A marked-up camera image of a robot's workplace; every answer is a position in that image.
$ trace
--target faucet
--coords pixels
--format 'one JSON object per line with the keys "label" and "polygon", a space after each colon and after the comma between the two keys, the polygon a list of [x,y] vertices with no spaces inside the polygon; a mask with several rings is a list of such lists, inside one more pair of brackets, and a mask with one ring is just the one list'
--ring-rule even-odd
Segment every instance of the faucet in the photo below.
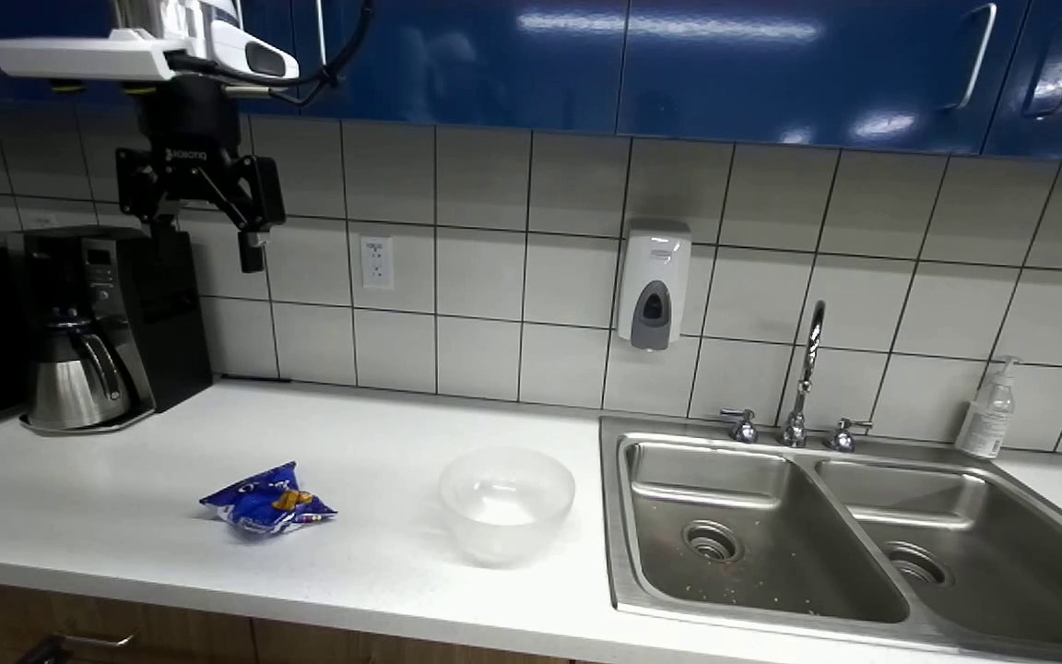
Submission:
{"label": "faucet", "polygon": [[811,321],[811,337],[804,347],[795,399],[793,399],[793,410],[783,426],[783,444],[791,444],[791,446],[804,444],[804,399],[811,396],[811,382],[814,382],[814,366],[818,366],[818,352],[824,352],[824,326],[826,326],[826,298],[814,302],[814,321]]}

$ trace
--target blue wrapper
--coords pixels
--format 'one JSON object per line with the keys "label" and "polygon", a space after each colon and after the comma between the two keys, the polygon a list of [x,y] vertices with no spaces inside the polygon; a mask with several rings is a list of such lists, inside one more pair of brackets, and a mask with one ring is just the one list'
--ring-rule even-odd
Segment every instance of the blue wrapper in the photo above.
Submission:
{"label": "blue wrapper", "polygon": [[334,517],[334,508],[300,486],[294,461],[221,486],[199,498],[199,505],[252,536],[282,536],[294,525],[322,525]]}

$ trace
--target wooden cabinet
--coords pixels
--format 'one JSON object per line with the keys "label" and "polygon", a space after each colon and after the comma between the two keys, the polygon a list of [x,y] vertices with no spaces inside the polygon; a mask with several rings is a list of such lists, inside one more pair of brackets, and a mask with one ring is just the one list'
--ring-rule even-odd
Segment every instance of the wooden cabinet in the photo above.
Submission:
{"label": "wooden cabinet", "polygon": [[354,630],[255,625],[257,664],[551,664],[541,656],[380,639]]}
{"label": "wooden cabinet", "polygon": [[0,664],[16,664],[47,635],[103,643],[133,635],[124,651],[75,651],[76,664],[551,664],[493,651],[0,587]]}
{"label": "wooden cabinet", "polygon": [[252,625],[237,618],[0,587],[0,664],[16,664],[44,635],[133,635],[124,651],[76,651],[94,664],[255,664]]}

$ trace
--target double sink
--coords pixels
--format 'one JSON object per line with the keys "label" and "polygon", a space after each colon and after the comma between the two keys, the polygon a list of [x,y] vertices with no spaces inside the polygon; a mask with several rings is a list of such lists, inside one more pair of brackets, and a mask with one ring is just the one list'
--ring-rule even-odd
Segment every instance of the double sink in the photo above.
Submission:
{"label": "double sink", "polygon": [[997,466],[616,421],[602,434],[628,614],[1062,661],[1062,513]]}

